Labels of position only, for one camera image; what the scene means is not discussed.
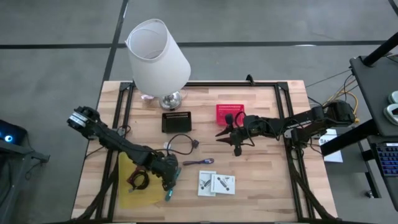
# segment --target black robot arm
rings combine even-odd
[[[228,134],[228,138],[217,139],[235,146],[235,156],[242,154],[242,145],[252,144],[243,143],[244,140],[256,136],[265,136],[279,140],[281,134],[288,135],[293,145],[307,146],[308,140],[315,134],[325,134],[326,129],[338,126],[349,126],[354,123],[355,116],[350,105],[344,101],[334,101],[325,106],[317,106],[309,111],[296,114],[294,116],[279,118],[263,118],[255,115],[247,115],[243,119],[243,126],[239,127],[231,114],[225,117],[227,127],[216,137]]]
[[[148,146],[131,143],[116,131],[109,129],[100,120],[100,114],[93,108],[79,106],[74,111],[67,121],[70,127],[87,139],[92,136],[98,137],[99,143],[107,149],[125,152],[133,163],[143,166],[157,177],[161,177],[164,190],[174,187],[175,173],[178,169],[178,160],[175,154],[165,156],[162,152],[155,151]]]

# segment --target wooden table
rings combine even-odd
[[[303,81],[287,81],[294,113],[309,110]],[[98,111],[108,126],[112,125],[120,82],[105,82],[99,99]],[[215,141],[215,135],[223,128],[215,123],[215,105],[244,104],[246,114],[278,118],[275,90],[268,87],[186,87],[187,95],[177,111],[192,112],[192,131],[189,135],[200,141],[198,149],[189,156],[177,155],[178,161],[214,158],[212,165],[182,167],[170,202],[159,202],[138,209],[116,208],[116,222],[273,222],[296,221],[289,170],[283,141],[264,137],[254,138],[255,147],[243,146],[242,156],[233,155],[233,147]],[[163,148],[173,134],[161,132],[161,116],[164,113],[157,100],[150,104],[141,99],[135,89],[129,125],[132,131],[127,139],[135,144]],[[185,138],[176,138],[174,149],[188,151],[190,144]],[[87,153],[100,145],[91,142]],[[90,156],[84,163],[76,195],[72,217],[77,217],[98,193],[103,175],[106,151]],[[305,149],[305,167],[310,188],[327,209],[336,216],[335,204],[330,190],[322,156]],[[216,197],[199,197],[199,170],[215,170],[218,174],[236,176],[236,194]],[[305,200],[300,191],[305,216]]]

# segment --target computer keyboard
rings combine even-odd
[[[398,177],[398,143],[376,146],[382,174],[385,177]]]

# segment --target chrome lamp base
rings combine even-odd
[[[175,93],[169,96],[163,96],[159,98],[160,106],[165,110],[176,110],[181,106],[182,97],[180,92],[176,91]]]

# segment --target white paper card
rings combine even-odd
[[[216,196],[216,193],[210,191],[211,175],[216,173],[216,171],[199,170],[198,196]]]
[[[327,129],[326,134],[322,135],[319,138],[319,145],[323,145],[324,143],[334,139],[337,137],[337,132],[335,129]],[[343,162],[343,157],[341,156],[341,151],[334,152],[330,155],[327,155],[323,158],[325,162]]]
[[[235,194],[235,176],[211,175],[211,192],[220,194]]]

